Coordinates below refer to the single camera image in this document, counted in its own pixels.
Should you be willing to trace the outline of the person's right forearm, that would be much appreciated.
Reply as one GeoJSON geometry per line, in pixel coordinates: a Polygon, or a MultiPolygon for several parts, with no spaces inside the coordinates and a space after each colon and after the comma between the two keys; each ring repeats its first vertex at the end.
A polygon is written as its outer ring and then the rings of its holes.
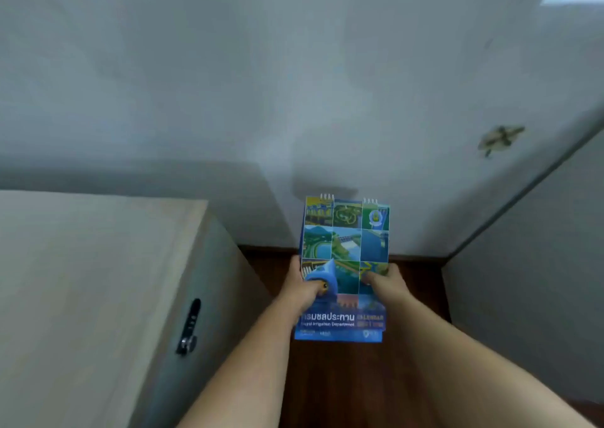
{"type": "Polygon", "coordinates": [[[527,371],[409,292],[395,292],[383,302],[448,428],[595,428],[527,371]]]}

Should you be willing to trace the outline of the person's left hand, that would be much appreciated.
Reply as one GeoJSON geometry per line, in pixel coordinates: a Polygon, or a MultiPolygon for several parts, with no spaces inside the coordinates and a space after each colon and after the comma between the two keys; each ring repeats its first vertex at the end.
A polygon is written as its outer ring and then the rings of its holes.
{"type": "Polygon", "coordinates": [[[280,293],[277,296],[277,305],[283,313],[294,323],[315,301],[305,295],[305,281],[301,271],[301,261],[298,255],[291,258],[288,272],[280,293]]]}

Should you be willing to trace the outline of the person's right hand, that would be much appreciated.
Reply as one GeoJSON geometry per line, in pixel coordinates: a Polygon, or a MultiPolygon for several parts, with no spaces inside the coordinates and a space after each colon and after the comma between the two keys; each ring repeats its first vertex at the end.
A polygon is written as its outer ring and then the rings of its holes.
{"type": "Polygon", "coordinates": [[[388,264],[386,274],[382,276],[381,286],[372,287],[372,290],[385,307],[390,308],[414,298],[396,263],[388,264]]]}

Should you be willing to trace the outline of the blue spiral-bound calendar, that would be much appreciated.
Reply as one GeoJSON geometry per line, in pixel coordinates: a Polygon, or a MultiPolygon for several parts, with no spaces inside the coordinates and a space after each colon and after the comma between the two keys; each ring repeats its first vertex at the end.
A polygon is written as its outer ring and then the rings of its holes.
{"type": "Polygon", "coordinates": [[[375,199],[306,197],[301,273],[323,289],[299,318],[295,340],[382,342],[386,309],[366,276],[389,270],[389,222],[390,206],[375,199]]]}

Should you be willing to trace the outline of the light wooden cabinet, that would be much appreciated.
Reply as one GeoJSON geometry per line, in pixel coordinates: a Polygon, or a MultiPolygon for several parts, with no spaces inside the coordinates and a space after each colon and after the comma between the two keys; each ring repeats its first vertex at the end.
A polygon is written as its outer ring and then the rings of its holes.
{"type": "Polygon", "coordinates": [[[0,428],[174,428],[271,300],[205,200],[0,191],[0,428]]]}

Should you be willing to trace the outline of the person's left forearm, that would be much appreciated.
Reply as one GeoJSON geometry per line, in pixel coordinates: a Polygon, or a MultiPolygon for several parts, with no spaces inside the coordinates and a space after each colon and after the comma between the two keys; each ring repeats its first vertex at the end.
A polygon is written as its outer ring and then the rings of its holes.
{"type": "Polygon", "coordinates": [[[176,428],[277,428],[291,331],[303,310],[278,296],[211,378],[176,428]]]}

